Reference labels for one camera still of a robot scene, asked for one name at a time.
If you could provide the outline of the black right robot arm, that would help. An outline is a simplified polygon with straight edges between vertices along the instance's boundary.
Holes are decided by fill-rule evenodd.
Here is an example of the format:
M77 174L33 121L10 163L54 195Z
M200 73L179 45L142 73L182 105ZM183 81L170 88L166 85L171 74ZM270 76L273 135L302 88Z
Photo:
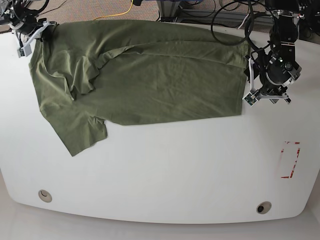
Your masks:
M0 2L0 25L9 26L17 42L17 54L27 57L32 53L31 43L51 38L53 29L58 26L55 21L39 18L49 1L44 1L39 9L31 9L29 0L2 0Z

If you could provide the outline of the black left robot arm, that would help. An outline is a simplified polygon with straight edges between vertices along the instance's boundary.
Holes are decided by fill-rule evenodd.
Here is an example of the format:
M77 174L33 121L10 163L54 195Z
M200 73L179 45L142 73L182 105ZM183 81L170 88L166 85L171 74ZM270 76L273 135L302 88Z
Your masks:
M299 11L299 5L294 4L293 9L289 5L277 6L273 1L265 1L262 4L266 12L255 13L254 1L244 0L248 6L248 16L243 20L244 38L236 42L218 43L224 46L237 46L247 42L252 49L245 58L248 67L245 74L248 77L250 89L244 95L243 100L250 106L260 100L270 100L276 104L279 100L291 102L287 89L298 80L302 67L296 62L295 42L299 37L298 22L295 13ZM255 19L270 16L273 26L269 32L269 41L266 47L257 47L250 38Z

